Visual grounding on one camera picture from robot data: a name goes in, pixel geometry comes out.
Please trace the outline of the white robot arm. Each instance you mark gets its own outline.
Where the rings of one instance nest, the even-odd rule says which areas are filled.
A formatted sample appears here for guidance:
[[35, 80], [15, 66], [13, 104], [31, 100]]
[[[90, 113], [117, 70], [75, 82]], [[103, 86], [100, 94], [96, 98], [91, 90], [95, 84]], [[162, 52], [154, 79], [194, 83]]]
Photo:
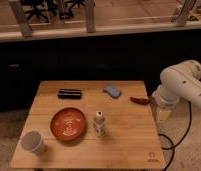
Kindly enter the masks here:
[[163, 69], [161, 84], [152, 93], [156, 103], [156, 121], [165, 121], [181, 98], [201, 109], [200, 79], [201, 64], [196, 60], [186, 60]]

